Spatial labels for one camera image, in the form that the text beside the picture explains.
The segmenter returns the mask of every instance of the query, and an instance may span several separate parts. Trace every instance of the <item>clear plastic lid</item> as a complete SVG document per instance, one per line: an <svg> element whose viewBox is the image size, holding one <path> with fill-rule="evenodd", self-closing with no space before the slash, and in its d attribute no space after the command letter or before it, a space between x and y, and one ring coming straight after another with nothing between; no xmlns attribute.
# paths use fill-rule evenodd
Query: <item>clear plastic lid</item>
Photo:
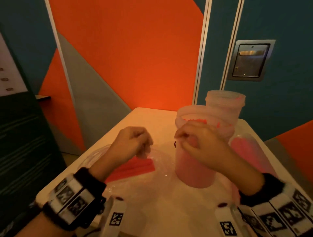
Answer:
<svg viewBox="0 0 313 237"><path fill-rule="evenodd" d="M217 104L225 107L241 108L245 105L246 96L233 91L212 90L208 91L205 101L208 104Z"/></svg>

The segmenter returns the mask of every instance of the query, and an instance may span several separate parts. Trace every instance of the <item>right hand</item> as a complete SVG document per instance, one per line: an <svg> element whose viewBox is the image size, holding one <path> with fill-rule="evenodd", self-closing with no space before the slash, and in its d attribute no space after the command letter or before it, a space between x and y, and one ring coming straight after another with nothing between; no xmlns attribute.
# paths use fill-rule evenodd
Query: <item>right hand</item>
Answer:
<svg viewBox="0 0 313 237"><path fill-rule="evenodd" d="M197 138L197 147L190 142L192 137ZM175 138L191 156L218 172L222 172L223 165L229 157L237 156L219 136L217 129L204 123L188 121L177 130Z"/></svg>

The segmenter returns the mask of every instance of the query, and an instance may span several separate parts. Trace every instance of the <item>white table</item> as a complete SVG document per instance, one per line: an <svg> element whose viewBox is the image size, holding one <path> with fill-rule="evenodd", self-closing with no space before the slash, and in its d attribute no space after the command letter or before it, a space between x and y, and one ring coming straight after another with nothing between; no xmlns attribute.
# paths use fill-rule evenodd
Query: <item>white table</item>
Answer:
<svg viewBox="0 0 313 237"><path fill-rule="evenodd" d="M176 112L136 108L112 130L82 154L66 170L51 181L37 195L36 201L42 206L48 200L48 193L69 173L75 173L79 165L86 157L98 148L111 144L118 132L127 126L144 126L150 132L154 145L153 148L165 154L168 162L173 164L175 157L174 134L176 126L174 120ZM303 189L296 183L292 176L252 130L248 123L242 119L238 120L235 127L235 135L250 133L260 144L264 153L271 162L277 175L288 182L291 182L302 193ZM150 174L144 174L130 178L129 184L138 180L149 179ZM129 195L127 185L121 185L118 189L120 196ZM223 201L230 201L231 194L225 185L225 177L218 174L215 182L209 188L195 189L182 183L172 171L169 181L159 185L159 190L150 192L149 188L138 188L134 190L138 195L143 192L145 197L141 201L128 203L128 209L123 219L121 230L139 237L160 237L160 236L221 236L218 224L214 217L214 209L217 204ZM96 217L92 223L97 226L100 217Z"/></svg>

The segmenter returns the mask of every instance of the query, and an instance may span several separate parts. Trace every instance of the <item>orange painted stripe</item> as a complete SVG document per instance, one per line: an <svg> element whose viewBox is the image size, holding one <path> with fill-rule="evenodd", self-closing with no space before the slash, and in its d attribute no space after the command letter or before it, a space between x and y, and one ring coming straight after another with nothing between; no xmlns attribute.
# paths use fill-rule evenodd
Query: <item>orange painted stripe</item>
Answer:
<svg viewBox="0 0 313 237"><path fill-rule="evenodd" d="M131 109L191 105L203 22L193 0L50 5L57 30Z"/></svg>
<svg viewBox="0 0 313 237"><path fill-rule="evenodd" d="M313 120L276 138L285 147L302 173L313 184Z"/></svg>
<svg viewBox="0 0 313 237"><path fill-rule="evenodd" d="M51 100L39 103L46 119L78 146L81 151L85 151L86 148L58 49L54 53L39 94L51 96Z"/></svg>

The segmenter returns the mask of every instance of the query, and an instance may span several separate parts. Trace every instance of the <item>forearm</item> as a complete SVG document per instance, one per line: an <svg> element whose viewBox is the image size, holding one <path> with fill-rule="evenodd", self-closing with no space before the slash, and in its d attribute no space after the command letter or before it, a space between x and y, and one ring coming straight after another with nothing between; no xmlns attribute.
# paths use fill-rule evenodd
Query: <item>forearm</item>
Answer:
<svg viewBox="0 0 313 237"><path fill-rule="evenodd" d="M73 231L61 229L41 212L16 237L71 237L73 235Z"/></svg>
<svg viewBox="0 0 313 237"><path fill-rule="evenodd" d="M264 176L236 153L230 153L222 161L219 171L232 181L245 195L253 195L264 185Z"/></svg>

